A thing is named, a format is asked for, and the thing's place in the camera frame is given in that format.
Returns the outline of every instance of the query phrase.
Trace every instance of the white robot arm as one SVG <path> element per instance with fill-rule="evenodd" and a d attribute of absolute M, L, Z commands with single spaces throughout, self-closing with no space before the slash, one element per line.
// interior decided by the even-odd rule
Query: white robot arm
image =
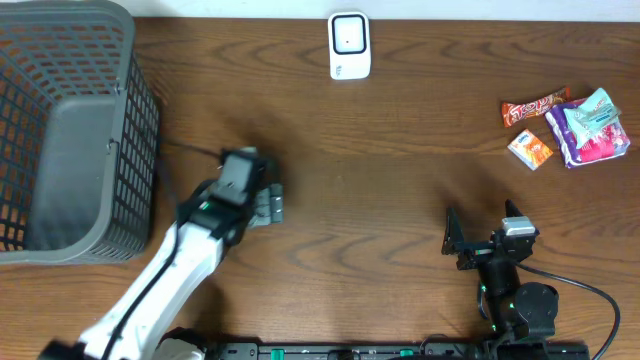
<path fill-rule="evenodd" d="M 113 329 L 173 250 L 176 226 L 174 223 L 169 228 L 158 253 L 127 293 L 97 324 L 80 336 L 79 341 L 86 344 L 85 355 L 102 358 Z M 210 230 L 193 223 L 182 225 L 179 231 L 181 243 L 173 264 L 129 317 L 121 340 L 111 350 L 110 359 L 151 359 L 162 335 L 189 295 L 220 264 L 224 251 L 223 240 L 211 237 Z"/>
<path fill-rule="evenodd" d="M 158 253 L 120 301 L 75 346 L 54 341 L 39 359 L 204 359 L 202 349 L 188 342 L 158 344 L 187 298 L 247 228 L 283 220 L 282 185 L 273 182 L 272 162 L 243 149 L 223 154 L 222 163 L 220 178 L 203 183 L 178 207 Z"/>

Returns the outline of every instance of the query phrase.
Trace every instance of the laundry basket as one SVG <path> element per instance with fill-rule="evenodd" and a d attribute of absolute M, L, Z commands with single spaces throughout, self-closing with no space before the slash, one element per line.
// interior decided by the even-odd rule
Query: laundry basket
<path fill-rule="evenodd" d="M 108 1 L 0 4 L 0 264 L 143 249 L 159 119 L 134 31 Z"/>

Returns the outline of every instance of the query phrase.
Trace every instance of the candy bar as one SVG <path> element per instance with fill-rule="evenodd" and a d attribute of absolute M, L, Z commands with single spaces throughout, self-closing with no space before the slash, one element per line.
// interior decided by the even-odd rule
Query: candy bar
<path fill-rule="evenodd" d="M 544 115 L 547 111 L 551 110 L 554 105 L 568 101 L 569 95 L 569 88 L 565 87 L 562 90 L 528 104 L 516 105 L 507 102 L 502 103 L 504 126 L 509 127 L 522 119 Z"/>

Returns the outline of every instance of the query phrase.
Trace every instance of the wooden table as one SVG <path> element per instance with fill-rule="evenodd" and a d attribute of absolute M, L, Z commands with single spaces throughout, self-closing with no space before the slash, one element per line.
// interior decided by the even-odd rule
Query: wooden table
<path fill-rule="evenodd" d="M 637 358 L 640 153 L 582 169 L 556 152 L 535 172 L 506 146 L 525 127 L 553 149 L 543 119 L 505 129 L 501 100 L 570 85 L 605 88 L 640 141 L 640 27 L 635 24 L 373 21 L 369 78 L 328 72 L 324 21 L 138 19 L 137 52 L 162 99 L 165 137 L 202 148 L 254 145 L 284 168 L 285 224 L 248 233 L 176 325 L 283 341 L 413 341 L 490 331 L 474 271 L 440 254 L 445 208 L 488 239 L 513 199 L 542 235 L 526 264 L 615 297 L 622 325 L 607 359 Z M 211 158 L 162 156 L 186 197 L 215 177 Z M 171 219 L 158 191 L 148 250 L 119 266 L 0 267 L 0 357 L 30 359 L 73 341 L 124 293 Z M 613 312 L 594 294 L 560 292 L 556 339 L 592 355 Z"/>

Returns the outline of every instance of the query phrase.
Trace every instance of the orange snack box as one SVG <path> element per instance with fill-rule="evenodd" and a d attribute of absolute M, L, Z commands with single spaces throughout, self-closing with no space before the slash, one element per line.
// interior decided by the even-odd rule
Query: orange snack box
<path fill-rule="evenodd" d="M 531 170 L 537 169 L 553 154 L 551 149 L 529 130 L 521 132 L 508 148 Z"/>

